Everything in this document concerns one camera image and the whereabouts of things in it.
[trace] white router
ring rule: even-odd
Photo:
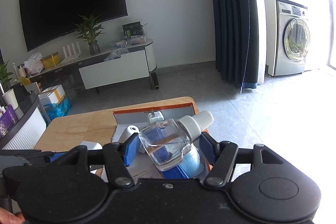
[[[65,58],[61,61],[61,64],[65,63],[65,62],[68,62],[70,60],[77,59],[78,57],[80,57],[82,55],[81,48],[79,47],[78,41],[76,41],[76,44],[77,44],[78,53],[76,53],[75,44],[73,44],[73,43],[71,44],[72,49],[73,49],[73,54],[71,53],[70,45],[67,45],[69,55],[67,54],[67,51],[65,50],[65,47],[63,46],[63,52],[64,52]]]

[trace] white wall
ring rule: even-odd
[[[123,24],[141,21],[149,23],[145,32],[154,39],[158,67],[215,59],[212,0],[126,0],[126,4],[127,17],[104,23],[106,34],[98,37],[101,49],[123,37],[118,32]],[[4,60],[10,58],[10,63],[20,64],[37,51],[43,56],[55,51],[63,54],[62,46],[74,41],[72,33],[27,52],[18,0],[0,0],[0,49]],[[85,42],[80,45],[88,52]]]

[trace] plant pot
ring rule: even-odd
[[[100,52],[100,48],[99,45],[97,44],[97,41],[89,43],[89,50],[91,55]]]

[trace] white cabinet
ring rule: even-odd
[[[86,89],[149,77],[145,50],[79,69]]]

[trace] human hand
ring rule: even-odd
[[[25,218],[22,214],[16,216],[0,207],[0,224],[22,224]]]

